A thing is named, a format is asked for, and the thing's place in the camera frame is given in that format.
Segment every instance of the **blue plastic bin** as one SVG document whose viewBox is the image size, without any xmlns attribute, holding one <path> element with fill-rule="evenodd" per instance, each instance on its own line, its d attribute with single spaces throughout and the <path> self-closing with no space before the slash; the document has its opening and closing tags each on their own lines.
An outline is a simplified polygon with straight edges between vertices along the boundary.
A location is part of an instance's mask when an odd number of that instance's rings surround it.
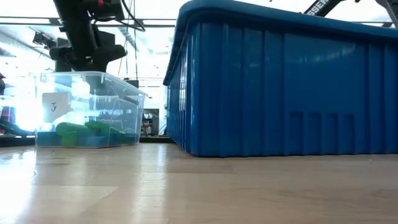
<svg viewBox="0 0 398 224">
<path fill-rule="evenodd" d="M 190 1 L 167 132 L 202 157 L 397 153 L 397 43 L 395 29 Z"/>
</svg>

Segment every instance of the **paper label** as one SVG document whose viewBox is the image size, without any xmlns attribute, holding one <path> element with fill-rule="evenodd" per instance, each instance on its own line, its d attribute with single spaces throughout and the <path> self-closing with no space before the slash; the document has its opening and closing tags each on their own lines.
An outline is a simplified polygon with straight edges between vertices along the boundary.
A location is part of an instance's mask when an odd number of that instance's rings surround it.
<svg viewBox="0 0 398 224">
<path fill-rule="evenodd" d="M 43 93 L 44 122 L 52 123 L 71 110 L 69 93 Z"/>
</svg>

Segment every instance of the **table surface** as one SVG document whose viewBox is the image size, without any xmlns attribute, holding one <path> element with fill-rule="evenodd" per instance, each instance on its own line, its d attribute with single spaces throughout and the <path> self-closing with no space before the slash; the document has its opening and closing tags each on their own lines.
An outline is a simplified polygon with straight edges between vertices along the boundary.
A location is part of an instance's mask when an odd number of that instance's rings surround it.
<svg viewBox="0 0 398 224">
<path fill-rule="evenodd" d="M 0 149 L 0 223 L 398 223 L 398 156 Z"/>
</svg>

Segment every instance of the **clear plastic container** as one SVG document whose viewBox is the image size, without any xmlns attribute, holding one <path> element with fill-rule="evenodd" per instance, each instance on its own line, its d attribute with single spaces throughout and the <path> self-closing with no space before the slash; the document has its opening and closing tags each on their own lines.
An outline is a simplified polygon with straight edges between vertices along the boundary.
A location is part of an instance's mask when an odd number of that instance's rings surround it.
<svg viewBox="0 0 398 224">
<path fill-rule="evenodd" d="M 36 146 L 101 148 L 135 144 L 147 96 L 101 72 L 47 73 L 35 79 Z"/>
</svg>

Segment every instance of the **bin rim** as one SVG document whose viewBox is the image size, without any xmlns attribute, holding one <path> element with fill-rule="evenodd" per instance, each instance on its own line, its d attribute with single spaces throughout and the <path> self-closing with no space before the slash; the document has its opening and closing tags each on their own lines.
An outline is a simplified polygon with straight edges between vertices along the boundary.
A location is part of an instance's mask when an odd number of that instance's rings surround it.
<svg viewBox="0 0 398 224">
<path fill-rule="evenodd" d="M 371 36 L 380 39 L 398 40 L 398 29 L 386 27 L 367 26 L 355 22 L 339 21 L 319 16 L 309 16 L 297 12 L 284 11 L 265 6 L 258 6 L 246 2 L 232 0 L 191 0 L 186 2 L 179 10 L 177 23 L 174 30 L 174 41 L 170 54 L 169 64 L 163 85 L 168 86 L 175 64 L 182 48 L 187 27 L 191 18 L 197 13 L 208 12 L 230 13 L 233 16 L 252 16 L 255 20 L 263 23 L 272 21 L 288 22 L 290 26 L 307 26 L 308 29 L 318 29 L 322 32 L 345 32 L 345 35 Z"/>
</svg>

